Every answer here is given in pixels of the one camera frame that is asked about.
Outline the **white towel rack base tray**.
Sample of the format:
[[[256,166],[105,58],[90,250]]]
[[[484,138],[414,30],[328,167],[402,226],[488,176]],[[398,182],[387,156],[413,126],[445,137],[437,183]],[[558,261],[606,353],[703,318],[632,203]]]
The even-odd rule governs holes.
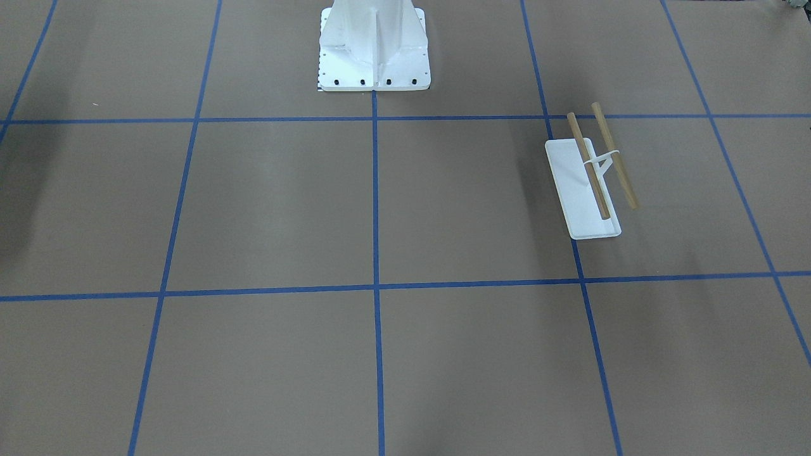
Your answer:
[[[598,156],[591,139],[585,138],[591,157]],[[619,217],[613,206],[605,178],[599,179],[610,218],[602,220],[586,177],[575,139],[553,139],[545,142],[545,151],[555,181],[560,206],[571,239],[613,238],[621,234]]]

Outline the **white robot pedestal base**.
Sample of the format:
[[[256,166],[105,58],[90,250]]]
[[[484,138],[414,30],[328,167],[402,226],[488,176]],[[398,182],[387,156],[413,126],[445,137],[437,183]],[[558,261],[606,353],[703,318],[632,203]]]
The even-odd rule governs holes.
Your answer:
[[[411,1],[335,1],[321,11],[317,89],[423,91],[431,87],[425,11]]]

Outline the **white rack upright bracket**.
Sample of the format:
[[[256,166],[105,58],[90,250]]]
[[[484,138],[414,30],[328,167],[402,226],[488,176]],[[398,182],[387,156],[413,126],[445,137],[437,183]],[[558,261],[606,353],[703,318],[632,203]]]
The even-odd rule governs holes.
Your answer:
[[[619,153],[619,150],[615,148],[607,153],[603,153],[599,156],[592,156],[592,158],[585,161],[584,164],[588,163],[592,165],[594,173],[596,173],[596,177],[598,179],[602,179],[606,172],[608,172],[609,168],[614,164],[614,156]]]

